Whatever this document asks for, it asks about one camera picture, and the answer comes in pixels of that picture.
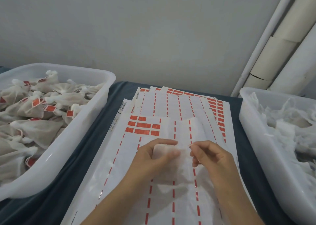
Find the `white plastic tray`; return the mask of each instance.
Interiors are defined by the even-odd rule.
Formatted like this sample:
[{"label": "white plastic tray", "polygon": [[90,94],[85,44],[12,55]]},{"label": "white plastic tray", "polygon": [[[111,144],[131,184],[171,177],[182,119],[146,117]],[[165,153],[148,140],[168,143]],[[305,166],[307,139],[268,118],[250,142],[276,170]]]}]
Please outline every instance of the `white plastic tray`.
[{"label": "white plastic tray", "polygon": [[24,198],[34,195],[53,181],[105,106],[109,88],[116,79],[113,73],[105,70],[34,63],[0,74],[0,90],[10,87],[12,79],[28,80],[45,77],[47,70],[56,70],[60,82],[72,79],[78,84],[95,86],[105,82],[105,85],[28,171],[13,182],[0,187],[0,201],[6,198]]},{"label": "white plastic tray", "polygon": [[314,195],[302,182],[302,172],[290,161],[276,138],[269,134],[267,124],[249,99],[252,92],[256,93],[263,107],[278,110],[290,97],[295,98],[296,107],[301,110],[311,108],[316,100],[256,88],[242,88],[240,95],[243,102],[239,113],[239,120],[280,206],[297,224],[313,225],[316,223]]}]

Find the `table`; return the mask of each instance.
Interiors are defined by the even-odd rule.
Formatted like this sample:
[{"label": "table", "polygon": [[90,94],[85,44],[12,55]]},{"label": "table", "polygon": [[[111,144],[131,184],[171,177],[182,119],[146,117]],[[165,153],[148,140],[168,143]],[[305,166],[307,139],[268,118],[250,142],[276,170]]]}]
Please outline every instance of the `table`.
[{"label": "table", "polygon": [[[24,199],[6,199],[0,202],[0,224],[59,224],[94,156],[96,155],[123,99],[132,100],[138,87],[150,85],[118,82],[109,90],[106,106],[101,110],[81,143],[68,159],[54,181],[43,191]],[[198,93],[230,103],[239,167],[252,201],[266,224],[295,224],[279,206],[260,167],[255,153],[239,122],[242,99]]]}]

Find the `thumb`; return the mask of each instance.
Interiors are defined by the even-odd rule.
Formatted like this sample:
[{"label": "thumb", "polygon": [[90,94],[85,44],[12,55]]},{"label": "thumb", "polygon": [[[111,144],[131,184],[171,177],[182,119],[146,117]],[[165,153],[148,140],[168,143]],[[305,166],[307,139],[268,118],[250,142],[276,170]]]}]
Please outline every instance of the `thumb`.
[{"label": "thumb", "polygon": [[209,168],[212,166],[212,160],[207,156],[207,154],[196,144],[192,144],[191,150],[193,155],[199,160],[204,167]]},{"label": "thumb", "polygon": [[164,166],[166,166],[171,160],[179,157],[181,152],[179,150],[174,150],[166,155],[162,156],[159,159],[156,159],[155,165],[156,165],[156,170],[160,171]]}]

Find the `gray wall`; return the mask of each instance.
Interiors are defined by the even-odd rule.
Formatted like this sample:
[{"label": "gray wall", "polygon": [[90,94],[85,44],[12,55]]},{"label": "gray wall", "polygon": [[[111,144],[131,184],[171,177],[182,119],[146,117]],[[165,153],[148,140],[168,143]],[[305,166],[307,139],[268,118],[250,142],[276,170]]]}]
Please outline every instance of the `gray wall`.
[{"label": "gray wall", "polygon": [[0,0],[0,65],[230,95],[279,0]]}]

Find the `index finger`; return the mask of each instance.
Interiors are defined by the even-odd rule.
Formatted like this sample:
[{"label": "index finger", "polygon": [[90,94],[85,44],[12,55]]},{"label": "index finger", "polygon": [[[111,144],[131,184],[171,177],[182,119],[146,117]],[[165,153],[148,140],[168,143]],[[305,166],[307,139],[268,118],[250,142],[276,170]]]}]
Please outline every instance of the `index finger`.
[{"label": "index finger", "polygon": [[220,153],[226,152],[225,149],[223,149],[218,144],[213,143],[212,141],[197,141],[197,142],[194,142],[193,144],[196,144],[203,150],[207,149],[208,151],[214,154],[220,154]]},{"label": "index finger", "polygon": [[149,147],[151,149],[154,149],[155,145],[159,144],[159,143],[161,143],[161,144],[168,144],[168,145],[176,145],[178,143],[178,141],[172,140],[172,139],[156,138],[155,140],[150,141],[149,143],[147,143],[144,146],[147,146],[147,147]]}]

